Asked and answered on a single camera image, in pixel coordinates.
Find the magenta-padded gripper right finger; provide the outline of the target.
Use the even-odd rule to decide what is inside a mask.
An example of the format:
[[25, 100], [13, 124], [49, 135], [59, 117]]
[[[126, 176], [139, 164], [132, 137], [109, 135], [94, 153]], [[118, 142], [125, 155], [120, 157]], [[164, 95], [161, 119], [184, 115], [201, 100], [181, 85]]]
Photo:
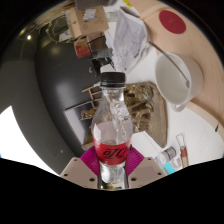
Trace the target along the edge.
[[164, 176], [163, 170], [152, 157], [144, 157], [133, 146], [130, 147], [125, 164], [126, 189], [143, 187]]

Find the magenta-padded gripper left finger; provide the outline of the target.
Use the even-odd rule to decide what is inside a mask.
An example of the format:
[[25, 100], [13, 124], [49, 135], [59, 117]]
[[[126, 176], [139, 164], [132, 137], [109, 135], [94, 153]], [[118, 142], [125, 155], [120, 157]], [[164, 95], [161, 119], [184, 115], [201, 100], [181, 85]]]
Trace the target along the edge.
[[84, 188], [98, 189], [100, 164], [95, 148], [88, 149], [80, 158], [73, 157], [66, 165], [61, 178]]

